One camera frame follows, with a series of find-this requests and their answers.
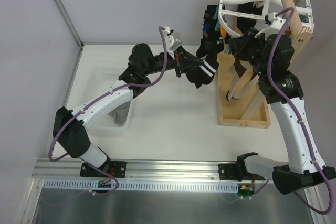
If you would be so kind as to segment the black sock plain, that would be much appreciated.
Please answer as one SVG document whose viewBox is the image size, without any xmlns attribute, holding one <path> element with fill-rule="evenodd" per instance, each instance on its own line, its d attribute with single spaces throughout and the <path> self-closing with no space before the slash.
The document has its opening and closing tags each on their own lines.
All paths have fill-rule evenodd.
<svg viewBox="0 0 336 224">
<path fill-rule="evenodd" d="M 217 8 L 217 5 L 208 5 L 204 12 L 201 43 L 196 52 L 198 58 L 205 58 L 210 53 L 216 52 L 218 54 L 224 50 L 221 31 L 216 27 L 219 23 Z"/>
</svg>

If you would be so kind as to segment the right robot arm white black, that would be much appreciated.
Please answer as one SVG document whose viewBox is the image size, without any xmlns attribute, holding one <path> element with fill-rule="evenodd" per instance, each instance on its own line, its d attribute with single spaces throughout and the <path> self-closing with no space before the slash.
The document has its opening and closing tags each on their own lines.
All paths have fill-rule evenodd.
<svg viewBox="0 0 336 224">
<path fill-rule="evenodd" d="M 335 168 L 327 166 L 314 143 L 305 114 L 299 79 L 289 71 L 295 52 L 291 39 L 276 34 L 256 37 L 252 28 L 228 40 L 235 59 L 251 64 L 259 76 L 259 89 L 278 120 L 288 161 L 278 162 L 257 153 L 244 154 L 236 165 L 236 175 L 248 179 L 253 174 L 271 179 L 284 195 L 335 178 Z"/>
</svg>

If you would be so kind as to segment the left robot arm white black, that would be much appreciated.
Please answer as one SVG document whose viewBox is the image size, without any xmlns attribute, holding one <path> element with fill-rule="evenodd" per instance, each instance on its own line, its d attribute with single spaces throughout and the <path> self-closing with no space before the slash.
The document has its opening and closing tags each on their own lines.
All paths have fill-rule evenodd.
<svg viewBox="0 0 336 224">
<path fill-rule="evenodd" d="M 68 110 L 57 110 L 52 135 L 71 158 L 86 162 L 98 176 L 111 176 L 111 159 L 89 139 L 91 127 L 103 116 L 121 108 L 139 96 L 146 88 L 159 82 L 150 81 L 149 75 L 164 74 L 174 69 L 177 76 L 200 67 L 204 60 L 187 52 L 181 45 L 164 46 L 164 51 L 154 55 L 147 44 L 132 48 L 128 66 L 118 80 L 101 95 L 85 104 Z"/>
</svg>

